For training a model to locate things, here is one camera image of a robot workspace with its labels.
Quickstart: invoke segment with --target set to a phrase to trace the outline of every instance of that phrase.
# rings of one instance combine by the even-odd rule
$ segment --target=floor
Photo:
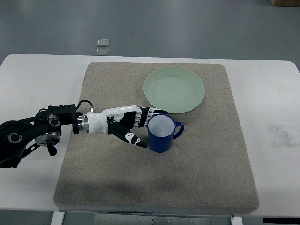
[[[109,56],[288,60],[300,69],[299,21],[300,7],[270,0],[1,0],[0,64],[14,53],[96,55],[109,39]],[[47,225],[52,214],[0,210],[0,225]],[[64,225],[94,221],[74,212]]]

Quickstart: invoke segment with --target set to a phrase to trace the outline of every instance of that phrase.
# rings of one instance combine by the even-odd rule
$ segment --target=cable
[[[93,107],[93,104],[92,104],[89,100],[83,99],[83,100],[81,100],[81,101],[78,103],[78,106],[76,107],[76,110],[79,109],[79,107],[80,107],[80,105],[81,105],[82,102],[87,102],[87,103],[90,104],[91,107]]]

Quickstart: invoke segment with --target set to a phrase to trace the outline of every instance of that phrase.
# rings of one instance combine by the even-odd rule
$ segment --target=cardboard box
[[[300,0],[270,0],[273,6],[300,7]]]

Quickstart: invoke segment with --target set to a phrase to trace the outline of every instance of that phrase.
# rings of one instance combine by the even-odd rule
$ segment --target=white table
[[[251,216],[300,216],[300,146],[274,129],[300,132],[300,74],[288,61],[9,55],[0,66],[0,124],[34,116],[48,105],[77,104],[90,62],[217,63],[225,66],[252,166],[260,206]],[[58,154],[39,148],[17,169],[0,169],[0,209],[57,211],[53,196],[71,126]]]

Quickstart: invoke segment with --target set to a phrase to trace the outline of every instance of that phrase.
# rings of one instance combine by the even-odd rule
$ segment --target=mug handle
[[[183,130],[184,130],[184,124],[183,124],[183,122],[176,122],[176,123],[175,123],[175,126],[176,126],[176,127],[181,126],[181,128],[180,128],[180,130],[179,130],[176,134],[174,134],[173,140],[176,139],[176,138],[178,138],[178,137],[182,134],[182,132],[183,132]]]

